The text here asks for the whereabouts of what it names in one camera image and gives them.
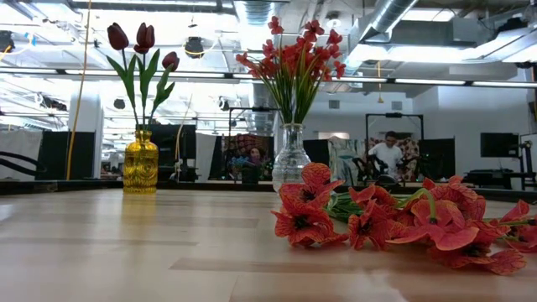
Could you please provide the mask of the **white cloth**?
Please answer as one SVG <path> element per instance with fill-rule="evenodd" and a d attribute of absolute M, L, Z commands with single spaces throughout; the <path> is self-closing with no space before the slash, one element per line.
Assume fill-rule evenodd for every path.
<path fill-rule="evenodd" d="M 331 137 L 328 139 L 329 167 L 332 180 L 343 180 L 344 185 L 357 185 L 358 167 L 352 161 L 363 158 L 365 142 L 359 139 L 343 139 Z"/>

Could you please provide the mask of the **clear glass vase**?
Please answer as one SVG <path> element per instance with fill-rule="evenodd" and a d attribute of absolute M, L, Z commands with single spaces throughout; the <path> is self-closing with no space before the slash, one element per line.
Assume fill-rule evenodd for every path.
<path fill-rule="evenodd" d="M 310 158 L 304 149 L 302 124 L 289 123 L 282 126 L 283 147 L 277 154 L 273 171 L 273 188 L 275 192 L 283 184 L 303 183 L 302 170 L 310 163 Z"/>

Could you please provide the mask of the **corrugated silver duct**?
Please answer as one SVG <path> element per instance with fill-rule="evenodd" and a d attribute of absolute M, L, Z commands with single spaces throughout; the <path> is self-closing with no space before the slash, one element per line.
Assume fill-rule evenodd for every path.
<path fill-rule="evenodd" d="M 275 12 L 275 4 L 267 1 L 233 0 L 239 19 L 240 53 L 256 59 L 263 58 L 262 46 L 272 35 L 267 23 Z M 272 136 L 274 130 L 274 100 L 262 82 L 252 83 L 248 92 L 250 110 L 245 111 L 247 130 L 259 136 Z"/>

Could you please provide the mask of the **red patterned cloth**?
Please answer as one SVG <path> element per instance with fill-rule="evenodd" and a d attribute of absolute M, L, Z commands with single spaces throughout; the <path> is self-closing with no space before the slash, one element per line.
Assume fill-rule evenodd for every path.
<path fill-rule="evenodd" d="M 238 134 L 224 138 L 223 155 L 227 168 L 252 166 L 248 162 L 248 152 L 258 148 L 263 155 L 262 167 L 274 161 L 274 140 L 272 137 L 252 134 Z"/>

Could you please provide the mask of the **orange artificial flower bunch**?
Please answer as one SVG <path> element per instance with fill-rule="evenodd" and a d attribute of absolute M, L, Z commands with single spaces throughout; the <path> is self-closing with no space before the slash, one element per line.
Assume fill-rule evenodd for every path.
<path fill-rule="evenodd" d="M 386 251 L 393 245 L 421 244 L 431 259 L 448 268 L 481 268 L 509 275 L 537 254 L 537 215 L 519 200 L 500 218 L 484 216 L 487 202 L 458 176 L 444 185 L 426 179 L 413 195 L 398 198 L 380 185 L 349 188 L 321 163 L 307 164 L 299 183 L 278 190 L 274 233 L 296 247 L 366 243 Z"/>
<path fill-rule="evenodd" d="M 247 52 L 236 56 L 236 61 L 268 88 L 284 124 L 301 124 L 321 83 L 345 74 L 347 66 L 340 61 L 343 36 L 332 29 L 321 45 L 318 39 L 324 33 L 319 21 L 309 21 L 294 44 L 276 45 L 268 39 L 262 45 L 261 59 Z"/>

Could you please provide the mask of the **large smooth silver duct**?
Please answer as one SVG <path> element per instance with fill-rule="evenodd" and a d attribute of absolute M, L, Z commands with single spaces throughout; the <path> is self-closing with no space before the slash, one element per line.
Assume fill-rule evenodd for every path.
<path fill-rule="evenodd" d="M 358 21 L 359 42 L 388 43 L 395 26 L 419 0 L 378 0 L 374 10 Z"/>

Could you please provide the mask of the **black desk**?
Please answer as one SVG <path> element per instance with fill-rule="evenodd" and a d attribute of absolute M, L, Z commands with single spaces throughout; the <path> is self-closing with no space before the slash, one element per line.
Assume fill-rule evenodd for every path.
<path fill-rule="evenodd" d="M 466 172 L 465 180 L 470 182 L 471 180 L 507 178 L 535 179 L 536 177 L 537 173 L 535 172 L 514 172 L 511 169 L 474 169 Z"/>

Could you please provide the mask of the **black computer monitor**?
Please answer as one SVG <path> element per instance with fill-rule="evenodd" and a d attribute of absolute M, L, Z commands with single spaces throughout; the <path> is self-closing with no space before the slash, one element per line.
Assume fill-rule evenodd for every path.
<path fill-rule="evenodd" d="M 481 133 L 481 156 L 483 158 L 517 158 L 519 135 L 517 133 Z"/>

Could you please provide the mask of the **black ceiling dome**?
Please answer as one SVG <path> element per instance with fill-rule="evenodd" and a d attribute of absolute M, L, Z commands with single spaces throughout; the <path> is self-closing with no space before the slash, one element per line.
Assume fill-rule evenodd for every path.
<path fill-rule="evenodd" d="M 184 46 L 184 51 L 191 59 L 201 59 L 205 54 L 201 37 L 189 37 Z"/>

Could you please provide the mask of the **ceiling light strip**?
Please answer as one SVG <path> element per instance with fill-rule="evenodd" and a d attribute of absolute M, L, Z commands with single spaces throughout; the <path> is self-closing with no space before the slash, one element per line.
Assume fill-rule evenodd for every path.
<path fill-rule="evenodd" d="M 520 81 L 469 81 L 469 80 L 432 80 L 432 79 L 389 79 L 389 84 L 420 85 L 420 86 L 471 86 L 489 88 L 537 89 L 537 82 Z"/>
<path fill-rule="evenodd" d="M 65 70 L 65 74 L 68 76 L 82 76 L 83 70 Z M 87 70 L 84 73 L 86 76 L 93 77 L 113 77 L 117 75 L 115 70 Z M 176 71 L 170 72 L 169 78 L 174 80 L 187 80 L 187 81 L 255 81 L 249 74 L 230 73 L 230 72 L 184 72 Z"/>

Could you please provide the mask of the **black aluminium table frame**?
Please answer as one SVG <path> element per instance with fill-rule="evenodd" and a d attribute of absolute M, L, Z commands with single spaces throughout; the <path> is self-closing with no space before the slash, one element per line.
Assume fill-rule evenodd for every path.
<path fill-rule="evenodd" d="M 123 183 L 118 180 L 35 180 L 35 181 L 0 181 L 0 195 L 21 195 L 67 192 L 77 190 L 109 190 L 121 189 Z M 216 183 L 174 183 L 159 182 L 158 190 L 207 190 L 207 191 L 247 191 L 247 192 L 271 192 L 272 185 L 243 185 L 217 181 Z M 487 200 L 516 203 L 524 200 L 533 206 L 537 206 L 537 191 L 516 191 L 496 189 L 475 189 L 475 191 Z"/>

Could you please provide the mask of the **yellow glass vase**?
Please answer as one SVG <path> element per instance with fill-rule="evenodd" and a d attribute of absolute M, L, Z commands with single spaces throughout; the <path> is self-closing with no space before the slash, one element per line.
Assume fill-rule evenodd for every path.
<path fill-rule="evenodd" d="M 125 149 L 123 191 L 132 194 L 156 192 L 159 168 L 159 148 L 150 141 L 152 132 L 137 130 L 135 141 Z"/>

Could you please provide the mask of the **white curtain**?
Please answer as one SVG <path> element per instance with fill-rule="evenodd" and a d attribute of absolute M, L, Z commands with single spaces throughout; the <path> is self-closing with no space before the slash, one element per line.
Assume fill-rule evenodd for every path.
<path fill-rule="evenodd" d="M 0 131 L 0 151 L 20 154 L 37 160 L 42 138 L 42 131 Z M 4 179 L 29 181 L 34 180 L 34 176 L 0 165 L 0 180 Z"/>

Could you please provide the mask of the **dark red artificial tulip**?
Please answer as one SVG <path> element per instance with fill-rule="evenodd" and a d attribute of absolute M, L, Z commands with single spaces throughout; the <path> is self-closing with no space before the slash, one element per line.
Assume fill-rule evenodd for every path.
<path fill-rule="evenodd" d="M 164 67 L 163 75 L 160 77 L 160 80 L 156 86 L 156 96 L 154 98 L 154 103 L 152 110 L 149 115 L 149 122 L 148 125 L 151 125 L 154 120 L 154 114 L 157 110 L 157 108 L 166 101 L 171 92 L 174 90 L 175 84 L 172 82 L 171 84 L 168 84 L 169 74 L 173 71 L 176 71 L 176 69 L 179 67 L 180 58 L 178 57 L 177 53 L 172 51 L 168 53 L 162 60 L 162 66 Z"/>
<path fill-rule="evenodd" d="M 154 119 L 154 112 L 158 107 L 158 98 L 154 99 L 153 107 L 148 117 L 146 117 L 146 106 L 149 94 L 149 84 L 158 69 L 158 60 L 160 57 L 160 49 L 157 49 L 149 62 L 146 62 L 146 54 L 154 47 L 155 36 L 154 26 L 141 23 L 137 32 L 137 43 L 134 45 L 134 50 L 137 54 L 142 55 L 142 58 L 136 57 L 138 62 L 140 92 L 142 96 L 142 126 L 141 130 L 147 131 L 149 125 Z"/>
<path fill-rule="evenodd" d="M 129 40 L 121 26 L 117 23 L 107 27 L 107 36 L 109 44 L 114 50 L 117 50 L 121 53 L 122 64 L 116 62 L 110 56 L 107 56 L 107 61 L 110 63 L 112 68 L 116 71 L 117 75 L 123 82 L 125 91 L 128 96 L 131 108 L 133 109 L 133 117 L 135 121 L 135 128 L 140 129 L 140 124 L 138 120 L 138 114 L 136 111 L 136 96 L 135 96 L 135 70 L 138 64 L 138 57 L 132 55 L 131 60 L 127 63 L 127 55 L 125 49 L 129 46 Z"/>

